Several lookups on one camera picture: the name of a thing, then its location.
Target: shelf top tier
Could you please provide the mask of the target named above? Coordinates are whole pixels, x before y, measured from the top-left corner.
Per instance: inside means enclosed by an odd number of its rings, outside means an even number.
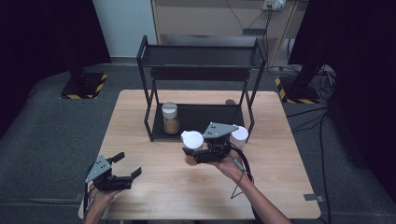
[[[248,68],[265,63],[259,39],[251,47],[149,45],[143,38],[137,54],[143,67]]]

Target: person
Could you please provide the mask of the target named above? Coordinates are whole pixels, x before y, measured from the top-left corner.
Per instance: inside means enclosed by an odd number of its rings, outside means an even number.
[[[244,171],[241,170],[241,167],[238,166],[234,159],[237,159],[239,162],[241,161],[239,155],[232,150],[229,156],[224,160],[210,162],[209,164],[217,167],[224,175],[231,178],[231,180],[238,185],[263,223],[291,223],[291,221],[253,185],[248,179],[248,176],[242,174]],[[106,208],[114,199],[114,196],[120,192],[121,190],[99,191],[98,189],[93,189],[89,195],[90,199],[93,199],[93,203],[87,211],[84,223],[98,223]]]

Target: black curtain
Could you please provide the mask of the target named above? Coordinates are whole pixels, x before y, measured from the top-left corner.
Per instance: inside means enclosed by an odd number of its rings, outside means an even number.
[[[0,32],[0,137],[37,81],[110,63],[92,0],[3,0]]]
[[[343,6],[333,11],[334,4]],[[332,100],[346,122],[347,140],[355,145],[348,147],[358,149],[396,202],[395,12],[394,1],[384,5],[364,0],[310,1],[290,63],[305,63],[323,24],[335,15],[333,42],[325,59],[337,75]]]

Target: white wall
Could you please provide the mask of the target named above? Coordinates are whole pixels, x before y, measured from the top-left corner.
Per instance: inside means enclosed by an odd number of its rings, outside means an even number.
[[[157,43],[150,0],[93,0],[110,57],[135,57],[143,35]]]

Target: glass jar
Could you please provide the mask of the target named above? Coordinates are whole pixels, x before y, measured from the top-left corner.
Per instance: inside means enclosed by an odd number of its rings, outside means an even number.
[[[163,104],[163,130],[168,134],[180,131],[180,122],[177,116],[177,105],[172,102]]]

